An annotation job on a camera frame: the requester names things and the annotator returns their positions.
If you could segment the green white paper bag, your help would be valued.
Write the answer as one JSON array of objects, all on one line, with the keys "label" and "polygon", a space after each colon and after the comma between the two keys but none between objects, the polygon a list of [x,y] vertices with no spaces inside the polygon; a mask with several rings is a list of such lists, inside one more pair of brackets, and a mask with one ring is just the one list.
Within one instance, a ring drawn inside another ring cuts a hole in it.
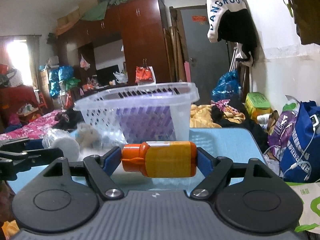
[{"label": "green white paper bag", "polygon": [[320,187],[319,181],[315,183],[290,183],[287,185],[299,195],[303,203],[303,213],[299,220],[299,226],[295,232],[308,231],[319,234],[320,229]]}]

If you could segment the purple plastic bag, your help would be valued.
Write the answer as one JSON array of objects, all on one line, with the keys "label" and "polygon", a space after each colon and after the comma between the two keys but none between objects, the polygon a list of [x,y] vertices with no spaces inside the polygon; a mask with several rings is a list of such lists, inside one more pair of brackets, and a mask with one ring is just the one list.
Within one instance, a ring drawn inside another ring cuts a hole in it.
[{"label": "purple plastic bag", "polygon": [[272,133],[268,136],[268,144],[272,146],[270,151],[280,159],[291,137],[297,120],[296,111],[283,111],[274,125]]}]

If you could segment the blue shopping bag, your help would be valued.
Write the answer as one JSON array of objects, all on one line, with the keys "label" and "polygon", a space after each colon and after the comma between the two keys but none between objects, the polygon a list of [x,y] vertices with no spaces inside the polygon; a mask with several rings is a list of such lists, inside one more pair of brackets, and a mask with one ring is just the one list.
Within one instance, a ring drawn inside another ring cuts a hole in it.
[{"label": "blue shopping bag", "polygon": [[319,106],[316,102],[300,103],[280,168],[287,182],[313,183],[319,180]]}]

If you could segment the green cloth on wardrobe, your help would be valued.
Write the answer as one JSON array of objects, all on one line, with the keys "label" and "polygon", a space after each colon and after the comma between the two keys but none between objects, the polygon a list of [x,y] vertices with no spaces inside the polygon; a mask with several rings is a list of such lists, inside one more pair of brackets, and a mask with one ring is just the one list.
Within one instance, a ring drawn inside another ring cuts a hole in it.
[{"label": "green cloth on wardrobe", "polygon": [[109,0],[105,0],[95,7],[92,7],[81,17],[83,21],[100,21],[105,18],[107,7],[109,5]]}]

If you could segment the yellow patterned blanket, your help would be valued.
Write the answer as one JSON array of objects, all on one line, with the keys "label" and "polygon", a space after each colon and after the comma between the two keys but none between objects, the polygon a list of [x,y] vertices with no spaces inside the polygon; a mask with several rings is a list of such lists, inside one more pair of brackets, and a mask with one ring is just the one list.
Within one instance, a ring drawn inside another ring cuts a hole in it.
[{"label": "yellow patterned blanket", "polygon": [[242,124],[246,117],[228,104],[192,105],[190,110],[190,128],[222,128],[218,121],[227,120],[231,124]]}]

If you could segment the orange medicine bottle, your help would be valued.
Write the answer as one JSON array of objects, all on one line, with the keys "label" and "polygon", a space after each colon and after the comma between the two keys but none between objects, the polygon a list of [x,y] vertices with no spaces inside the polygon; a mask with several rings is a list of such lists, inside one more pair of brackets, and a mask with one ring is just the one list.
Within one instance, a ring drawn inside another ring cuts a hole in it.
[{"label": "orange medicine bottle", "polygon": [[147,141],[125,145],[121,163],[126,172],[149,178],[189,178],[196,174],[197,149],[190,141]]}]

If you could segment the beige plush toy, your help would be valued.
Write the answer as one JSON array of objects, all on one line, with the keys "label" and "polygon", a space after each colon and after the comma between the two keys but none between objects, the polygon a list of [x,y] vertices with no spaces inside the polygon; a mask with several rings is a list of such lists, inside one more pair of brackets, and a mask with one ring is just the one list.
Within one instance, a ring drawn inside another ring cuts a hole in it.
[{"label": "beige plush toy", "polygon": [[81,149],[90,148],[93,147],[96,142],[100,141],[100,133],[90,124],[80,122],[77,124],[74,139]]}]

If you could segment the pink floral bedsheet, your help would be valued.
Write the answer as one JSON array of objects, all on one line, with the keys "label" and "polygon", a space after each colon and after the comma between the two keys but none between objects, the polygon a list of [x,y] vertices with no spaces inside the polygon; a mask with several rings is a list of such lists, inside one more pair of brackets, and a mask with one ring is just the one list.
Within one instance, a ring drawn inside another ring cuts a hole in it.
[{"label": "pink floral bedsheet", "polygon": [[52,126],[58,123],[55,120],[55,116],[61,113],[60,110],[53,110],[36,120],[30,122],[29,124],[23,126],[22,128],[16,129],[9,133],[1,134],[1,140],[16,139],[22,137],[28,137],[30,139],[42,139],[43,136],[51,129]]}]

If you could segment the clear plastic basket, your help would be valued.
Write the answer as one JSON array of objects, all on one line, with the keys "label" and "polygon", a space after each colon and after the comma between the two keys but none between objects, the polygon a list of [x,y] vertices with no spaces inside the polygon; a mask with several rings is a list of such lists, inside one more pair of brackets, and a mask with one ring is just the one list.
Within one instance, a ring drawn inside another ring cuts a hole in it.
[{"label": "clear plastic basket", "polygon": [[103,136],[128,144],[187,141],[194,83],[174,82],[103,90],[75,102],[74,110]]}]

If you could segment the grey metal door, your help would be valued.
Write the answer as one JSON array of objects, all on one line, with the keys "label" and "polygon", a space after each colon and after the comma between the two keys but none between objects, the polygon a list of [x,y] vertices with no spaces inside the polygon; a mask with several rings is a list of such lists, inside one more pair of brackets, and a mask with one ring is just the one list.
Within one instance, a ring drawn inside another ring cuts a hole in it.
[{"label": "grey metal door", "polygon": [[212,43],[207,38],[209,22],[204,5],[180,10],[191,81],[199,91],[198,105],[209,104],[212,90],[230,65],[229,45],[226,41]]}]

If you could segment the white tissue roll pack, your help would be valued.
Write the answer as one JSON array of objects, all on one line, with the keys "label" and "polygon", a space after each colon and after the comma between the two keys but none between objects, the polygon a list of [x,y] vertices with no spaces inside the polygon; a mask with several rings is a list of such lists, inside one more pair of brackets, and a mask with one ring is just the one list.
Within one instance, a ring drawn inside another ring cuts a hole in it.
[{"label": "white tissue roll pack", "polygon": [[59,148],[68,161],[77,161],[80,153],[78,142],[68,133],[61,129],[49,129],[43,136],[44,148]]}]

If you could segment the yellow green storage box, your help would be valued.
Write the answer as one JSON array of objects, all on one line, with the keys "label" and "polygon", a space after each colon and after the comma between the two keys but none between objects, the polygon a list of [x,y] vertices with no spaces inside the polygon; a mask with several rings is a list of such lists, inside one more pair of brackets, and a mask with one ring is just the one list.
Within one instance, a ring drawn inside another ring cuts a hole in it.
[{"label": "yellow green storage box", "polygon": [[250,92],[246,95],[245,108],[249,117],[255,122],[258,116],[272,112],[270,102],[260,92]]}]

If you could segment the dark red wooden wardrobe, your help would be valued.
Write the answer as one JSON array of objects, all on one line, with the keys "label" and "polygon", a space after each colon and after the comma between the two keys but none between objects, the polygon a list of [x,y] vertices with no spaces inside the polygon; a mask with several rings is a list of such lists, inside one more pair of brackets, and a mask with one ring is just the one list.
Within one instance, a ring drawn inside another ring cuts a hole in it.
[{"label": "dark red wooden wardrobe", "polygon": [[174,81],[171,69],[170,34],[161,0],[131,0],[107,9],[100,21],[79,20],[56,38],[62,65],[74,67],[82,82],[96,73],[94,49],[122,40],[129,84],[135,84],[136,68],[150,66],[156,81]]}]

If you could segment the blue plastic garbage bag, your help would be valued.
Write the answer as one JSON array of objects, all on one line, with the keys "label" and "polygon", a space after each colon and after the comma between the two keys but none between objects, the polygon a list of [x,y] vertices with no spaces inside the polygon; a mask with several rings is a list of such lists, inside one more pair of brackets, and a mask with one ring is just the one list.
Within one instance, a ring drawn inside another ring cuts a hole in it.
[{"label": "blue plastic garbage bag", "polygon": [[219,78],[216,87],[212,90],[212,100],[214,102],[231,99],[233,96],[240,97],[240,95],[241,86],[237,70],[223,74]]}]

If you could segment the black clothes pile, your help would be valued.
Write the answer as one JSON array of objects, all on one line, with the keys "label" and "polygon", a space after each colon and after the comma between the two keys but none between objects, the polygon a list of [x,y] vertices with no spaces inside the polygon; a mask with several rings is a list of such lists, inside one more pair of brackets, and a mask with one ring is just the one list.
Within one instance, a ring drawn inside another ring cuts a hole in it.
[{"label": "black clothes pile", "polygon": [[54,120],[57,123],[52,128],[64,131],[73,131],[77,129],[77,124],[84,122],[81,112],[75,111],[73,108],[57,113]]}]

